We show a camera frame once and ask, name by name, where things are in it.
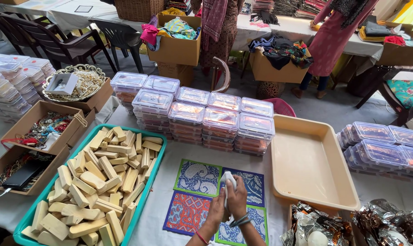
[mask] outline teal plastic tray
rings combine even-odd
[[[71,156],[72,157],[76,156],[79,153],[79,151],[81,151],[85,147],[85,145],[87,145],[91,141],[91,139],[93,139],[93,137],[98,133],[98,131],[101,130],[104,126],[106,126],[108,128],[115,127],[115,125],[109,125],[109,124],[101,124],[99,126],[96,126],[90,132],[90,134],[85,138],[85,140],[81,143],[81,145],[79,145],[79,148]],[[161,164],[162,156],[164,155],[164,150],[166,149],[166,146],[167,146],[167,139],[163,135],[160,135],[160,134],[157,134],[157,133],[142,131],[142,130],[133,129],[133,128],[129,128],[129,127],[124,127],[124,126],[122,126],[121,128],[125,131],[126,130],[131,130],[132,132],[135,132],[135,133],[141,133],[142,136],[144,136],[144,137],[159,137],[163,141],[161,151],[159,152],[159,155],[158,155],[158,159],[155,162],[155,165],[153,167],[152,172],[150,173],[149,181],[147,182],[146,187],[144,187],[144,190],[146,192],[143,192],[143,194],[141,195],[140,200],[138,201],[137,208],[135,209],[135,213],[133,214],[133,218],[132,218],[132,220],[129,224],[126,235],[125,235],[124,240],[122,242],[121,246],[126,246],[127,243],[130,240],[130,236],[131,236],[133,230],[135,229],[135,226],[137,225],[138,220],[140,219],[140,215],[143,211],[144,204],[146,203],[146,200],[149,196],[150,188],[152,187],[152,184],[155,180],[156,174],[157,174],[159,166]],[[59,177],[59,175],[56,173],[56,175],[53,177],[51,182],[42,191],[42,193],[35,200],[35,202],[32,204],[30,209],[24,215],[23,219],[18,223],[17,227],[15,228],[14,240],[18,244],[23,245],[23,246],[43,246],[44,245],[44,244],[38,243],[37,241],[33,240],[32,238],[29,238],[29,237],[21,234],[21,231],[23,231],[23,229],[26,228],[27,226],[32,225],[33,216],[35,215],[36,205],[42,200],[47,201],[47,199],[46,199],[47,195],[52,190],[52,186],[55,184],[55,180],[58,177]]]

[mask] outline pink kurta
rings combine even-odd
[[[357,27],[368,17],[378,0],[369,0],[367,6],[363,9],[360,15],[357,16],[354,23],[348,25],[345,29],[341,29],[341,24],[345,17],[334,11],[332,15],[320,27],[313,42],[308,50],[314,58],[314,63],[308,69],[308,72],[313,76],[329,76],[332,72],[335,63],[340,58],[343,50],[348,43]],[[329,0],[325,7],[314,19],[315,23],[322,22],[325,17],[331,12],[329,8]]]

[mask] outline woman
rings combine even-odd
[[[242,11],[244,0],[191,0],[191,9],[197,14],[202,7],[202,52],[200,65],[208,75],[214,67],[213,57],[228,61],[237,35],[237,15]]]
[[[246,215],[247,190],[240,176],[233,175],[237,182],[237,190],[234,191],[232,183],[226,180],[226,189],[228,190],[228,208],[229,212],[237,221]],[[225,188],[220,189],[218,197],[213,198],[209,206],[208,216],[205,223],[191,237],[186,246],[205,246],[208,245],[209,239],[219,230],[220,222],[225,213]],[[258,234],[255,227],[250,223],[242,223],[239,226],[247,245],[266,246],[265,242]]]
[[[313,76],[319,76],[316,97],[322,99],[326,95],[325,88],[335,63],[340,58],[349,38],[356,28],[372,12],[378,0],[329,0],[316,18],[310,21],[310,29],[333,10],[332,15],[318,30],[308,50],[314,58],[314,63],[303,77],[301,85],[294,87],[291,92],[301,98],[303,91]]]

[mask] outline floral cushion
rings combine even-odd
[[[413,107],[413,80],[389,80],[387,85],[406,109]]]

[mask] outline pink basket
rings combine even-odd
[[[286,103],[284,100],[280,98],[265,99],[263,101],[273,103],[273,109],[275,110],[275,113],[277,114],[296,117],[296,114],[294,113],[293,108],[290,105],[288,105],[288,103]]]

